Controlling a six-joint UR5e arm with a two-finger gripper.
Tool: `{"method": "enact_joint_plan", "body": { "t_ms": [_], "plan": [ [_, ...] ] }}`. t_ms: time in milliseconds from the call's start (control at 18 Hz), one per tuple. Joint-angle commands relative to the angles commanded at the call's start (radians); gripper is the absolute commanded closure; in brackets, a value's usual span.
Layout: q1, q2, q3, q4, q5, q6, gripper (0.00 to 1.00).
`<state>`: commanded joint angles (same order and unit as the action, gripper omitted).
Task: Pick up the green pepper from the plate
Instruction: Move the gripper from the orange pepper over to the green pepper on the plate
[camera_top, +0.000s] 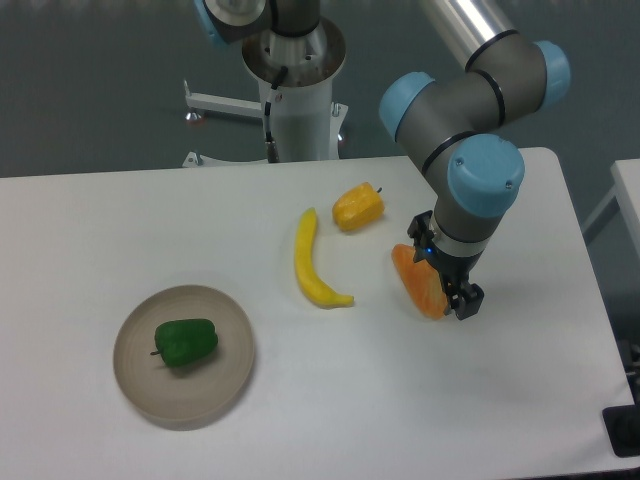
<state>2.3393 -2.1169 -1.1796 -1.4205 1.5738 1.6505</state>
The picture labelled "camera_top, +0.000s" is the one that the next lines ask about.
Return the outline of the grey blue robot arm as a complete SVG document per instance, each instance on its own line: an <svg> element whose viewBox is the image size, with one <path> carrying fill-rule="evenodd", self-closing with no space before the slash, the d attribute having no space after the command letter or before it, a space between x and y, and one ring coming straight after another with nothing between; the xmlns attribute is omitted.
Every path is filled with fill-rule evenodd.
<svg viewBox="0 0 640 480"><path fill-rule="evenodd" d="M561 100L571 70L557 45L527 40L492 1L427 1L423 8L464 74L440 84L408 73L385 91L379 116L437 196L434 208L410 224L414 258L435 269L447 310L465 319L484 298L470 271L525 172L519 150L496 130ZM259 88L268 161L336 158L332 83L346 43L320 3L199 1L195 10L211 42L242 46Z"/></svg>

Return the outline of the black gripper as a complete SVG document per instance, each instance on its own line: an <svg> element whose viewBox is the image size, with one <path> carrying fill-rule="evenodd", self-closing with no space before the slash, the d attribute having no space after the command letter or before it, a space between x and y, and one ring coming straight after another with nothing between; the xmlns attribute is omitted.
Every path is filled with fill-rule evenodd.
<svg viewBox="0 0 640 480"><path fill-rule="evenodd" d="M469 274L487 246L487 240L462 242L447 235L429 210L415 216L407 230L413 241L413 262L426 261L442 277L448 287L450 308L458 320L478 313L485 294L469 283Z"/></svg>

